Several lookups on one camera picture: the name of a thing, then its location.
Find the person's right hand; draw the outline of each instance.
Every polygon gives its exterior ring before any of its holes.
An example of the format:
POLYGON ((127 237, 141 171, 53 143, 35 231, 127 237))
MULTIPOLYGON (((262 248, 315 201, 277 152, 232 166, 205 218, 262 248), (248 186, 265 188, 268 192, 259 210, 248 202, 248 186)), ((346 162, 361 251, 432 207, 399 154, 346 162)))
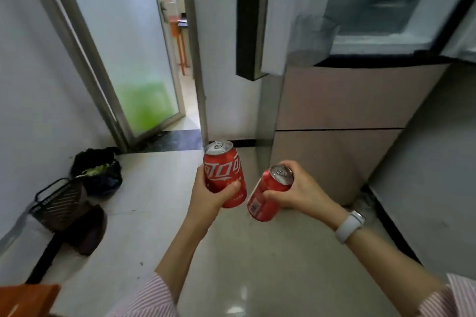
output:
POLYGON ((336 230, 347 218, 348 212, 331 200, 299 163, 284 160, 279 164, 293 171, 294 183, 286 192, 265 191, 265 198, 275 200, 283 207, 292 207, 336 230))

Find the door handle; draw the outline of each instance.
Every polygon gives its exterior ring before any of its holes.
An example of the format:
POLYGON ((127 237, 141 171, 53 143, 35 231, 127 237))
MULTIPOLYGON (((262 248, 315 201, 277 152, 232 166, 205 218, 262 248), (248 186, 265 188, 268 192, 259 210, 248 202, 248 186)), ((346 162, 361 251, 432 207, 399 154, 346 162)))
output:
POLYGON ((160 4, 160 12, 162 13, 162 16, 164 17, 164 22, 168 23, 169 19, 167 18, 167 13, 166 13, 167 8, 165 7, 163 1, 161 1, 159 4, 160 4))

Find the smartwatch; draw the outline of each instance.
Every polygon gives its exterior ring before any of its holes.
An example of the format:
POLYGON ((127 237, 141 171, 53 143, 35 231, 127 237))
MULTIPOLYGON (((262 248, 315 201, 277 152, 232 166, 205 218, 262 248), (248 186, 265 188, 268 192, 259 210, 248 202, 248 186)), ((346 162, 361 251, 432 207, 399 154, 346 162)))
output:
POLYGON ((344 223, 342 223, 336 230, 337 240, 344 244, 347 241, 347 238, 349 238, 349 236, 354 233, 355 230, 364 225, 364 222, 365 218, 359 212, 350 212, 344 223))

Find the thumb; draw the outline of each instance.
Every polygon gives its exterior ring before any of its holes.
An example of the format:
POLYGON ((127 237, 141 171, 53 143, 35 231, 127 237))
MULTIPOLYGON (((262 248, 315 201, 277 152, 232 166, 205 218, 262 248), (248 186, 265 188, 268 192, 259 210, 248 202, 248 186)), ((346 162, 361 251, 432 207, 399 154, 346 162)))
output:
POLYGON ((233 197, 233 195, 239 191, 240 187, 240 181, 234 181, 226 186, 224 190, 218 192, 217 196, 221 201, 225 202, 226 200, 229 200, 231 197, 233 197))
POLYGON ((265 190, 263 196, 267 200, 278 202, 281 206, 289 206, 289 196, 286 192, 279 192, 277 190, 265 190))

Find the cabinet drawer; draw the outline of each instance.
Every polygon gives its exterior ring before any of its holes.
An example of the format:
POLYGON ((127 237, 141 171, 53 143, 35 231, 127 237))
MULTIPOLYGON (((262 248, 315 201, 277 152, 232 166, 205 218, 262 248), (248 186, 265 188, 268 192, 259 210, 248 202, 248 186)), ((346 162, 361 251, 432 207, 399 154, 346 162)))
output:
POLYGON ((271 165, 299 162, 336 202, 352 202, 401 130, 276 132, 271 165))
POLYGON ((404 128, 446 68, 289 67, 277 129, 404 128))

